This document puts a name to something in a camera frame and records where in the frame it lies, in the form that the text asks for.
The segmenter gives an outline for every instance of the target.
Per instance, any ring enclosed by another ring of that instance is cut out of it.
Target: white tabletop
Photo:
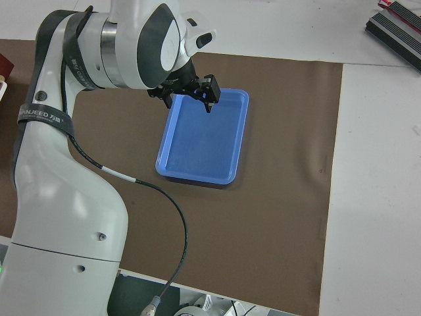
[[[420,2],[400,2],[420,14]],[[208,52],[346,64],[321,316],[421,315],[420,75],[364,32],[376,3],[182,1],[217,27]],[[90,4],[109,8],[101,0],[0,0],[0,38],[32,40],[49,12]]]

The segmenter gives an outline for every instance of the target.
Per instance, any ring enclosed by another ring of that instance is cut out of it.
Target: white robotic arm
[[[215,33],[199,26],[169,0],[112,1],[110,14],[55,11],[44,20],[15,147],[18,216],[0,274],[2,316],[107,315],[128,216],[116,190],[69,153],[74,100],[128,87],[167,107],[171,93],[188,94],[210,111],[218,85],[199,79],[190,57]]]

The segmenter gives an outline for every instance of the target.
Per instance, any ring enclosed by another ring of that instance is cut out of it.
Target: brown paper sheet
[[[0,234],[11,236],[12,143],[34,43],[0,40],[0,53],[16,65],[0,103]],[[215,54],[198,54],[193,61],[201,76],[215,74],[221,87],[250,95],[239,169],[230,186],[180,184],[156,173],[168,110],[145,91],[81,93],[76,137],[100,163],[162,186],[184,208],[191,242],[179,283],[317,315],[342,65]],[[176,211],[148,188],[97,172],[119,191],[129,213],[120,266],[167,279],[183,244]]]

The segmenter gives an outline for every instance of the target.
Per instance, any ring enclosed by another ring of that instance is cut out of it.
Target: blue tray
[[[176,95],[166,122],[155,165],[163,176],[229,184],[237,165],[249,95],[243,90],[221,89],[211,113],[203,104]]]

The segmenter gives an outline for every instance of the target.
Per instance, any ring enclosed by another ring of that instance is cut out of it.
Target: strap
[[[72,118],[54,107],[46,104],[25,103],[20,107],[18,123],[36,120],[44,122],[69,136],[74,137]]]
[[[97,86],[89,77],[78,43],[78,37],[91,14],[92,8],[89,7],[87,11],[75,13],[69,18],[64,31],[63,58],[79,83],[86,89],[95,90],[102,88]]]

